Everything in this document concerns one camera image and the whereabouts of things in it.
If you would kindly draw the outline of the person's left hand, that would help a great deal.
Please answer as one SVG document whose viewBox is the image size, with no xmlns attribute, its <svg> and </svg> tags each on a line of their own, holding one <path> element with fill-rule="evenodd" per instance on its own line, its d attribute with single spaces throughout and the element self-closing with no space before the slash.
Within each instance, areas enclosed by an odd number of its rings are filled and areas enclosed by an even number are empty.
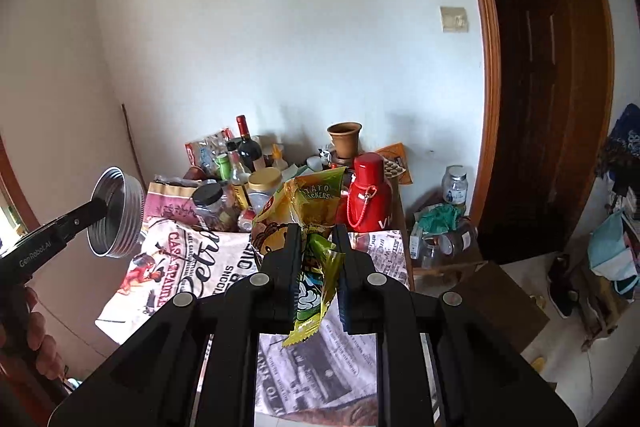
<svg viewBox="0 0 640 427">
<path fill-rule="evenodd" d="M 26 340 L 29 349 L 36 354 L 37 372 L 49 381 L 62 379 L 65 364 L 58 352 L 58 344 L 46 332 L 46 319 L 43 314 L 35 311 L 38 295 L 32 288 L 26 287 L 25 297 L 29 309 Z M 24 363 L 17 358 L 1 355 L 1 370 L 9 381 L 26 381 Z"/>
</svg>

